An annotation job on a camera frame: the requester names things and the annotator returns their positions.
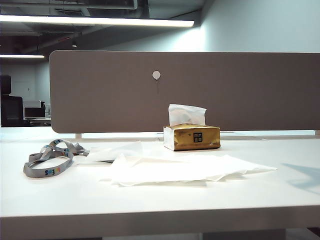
ceiling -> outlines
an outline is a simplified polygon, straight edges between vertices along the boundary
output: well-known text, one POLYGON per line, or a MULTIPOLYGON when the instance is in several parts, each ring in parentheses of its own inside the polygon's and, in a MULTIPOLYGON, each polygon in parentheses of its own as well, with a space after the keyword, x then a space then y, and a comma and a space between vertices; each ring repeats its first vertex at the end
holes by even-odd
MULTIPOLYGON (((6 15, 191 20, 205 0, 0 0, 6 15)), ((1 54, 49 55, 54 50, 94 50, 168 31, 163 27, 0 22, 1 54)))

crumpled tissue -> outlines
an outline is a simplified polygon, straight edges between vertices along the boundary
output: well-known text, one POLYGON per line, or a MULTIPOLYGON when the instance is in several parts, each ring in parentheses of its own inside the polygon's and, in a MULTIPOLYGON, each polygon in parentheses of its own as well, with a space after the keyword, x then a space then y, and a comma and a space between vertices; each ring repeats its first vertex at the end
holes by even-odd
POLYGON ((125 144, 119 147, 92 147, 88 156, 76 161, 76 165, 92 165, 98 162, 112 162, 120 154, 132 157, 141 157, 143 147, 141 141, 125 144))
POLYGON ((120 154, 111 166, 111 183, 133 186, 143 183, 219 181, 237 174, 252 174, 277 170, 229 155, 192 154, 174 159, 125 156, 120 154))

gray fabric divider panel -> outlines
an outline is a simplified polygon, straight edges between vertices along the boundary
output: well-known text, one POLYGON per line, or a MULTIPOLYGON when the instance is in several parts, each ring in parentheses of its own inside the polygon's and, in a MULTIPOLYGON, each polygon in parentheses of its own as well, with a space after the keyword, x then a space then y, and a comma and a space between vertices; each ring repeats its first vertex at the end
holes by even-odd
POLYGON ((207 108, 221 130, 320 129, 320 53, 58 50, 49 62, 58 133, 162 132, 169 104, 207 108))

ceiling light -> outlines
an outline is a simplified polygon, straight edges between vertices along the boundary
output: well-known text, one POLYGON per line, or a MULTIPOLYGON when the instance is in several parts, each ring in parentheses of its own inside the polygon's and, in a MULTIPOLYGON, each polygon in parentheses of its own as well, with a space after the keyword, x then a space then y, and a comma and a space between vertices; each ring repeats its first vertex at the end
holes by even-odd
POLYGON ((0 54, 0 58, 11 59, 43 59, 43 55, 0 54))
POLYGON ((75 24, 75 25, 132 25, 155 27, 192 27, 195 21, 158 20, 136 18, 67 17, 67 16, 18 16, 0 14, 0 22, 75 24))

gray lanyard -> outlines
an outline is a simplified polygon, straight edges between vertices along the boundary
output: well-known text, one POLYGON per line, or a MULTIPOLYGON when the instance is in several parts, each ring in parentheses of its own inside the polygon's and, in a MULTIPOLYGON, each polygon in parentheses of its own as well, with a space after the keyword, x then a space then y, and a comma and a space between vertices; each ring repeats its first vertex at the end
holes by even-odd
POLYGON ((40 153, 29 155, 29 162, 24 164, 23 172, 30 178, 46 178, 56 176, 71 166, 74 155, 80 154, 88 156, 89 151, 85 150, 79 145, 79 143, 73 145, 70 141, 56 139, 50 142, 49 145, 45 145, 41 149, 40 153), (59 143, 65 143, 66 148, 57 147, 59 143), (56 157, 66 157, 68 160, 54 167, 41 169, 32 168, 36 164, 56 157))

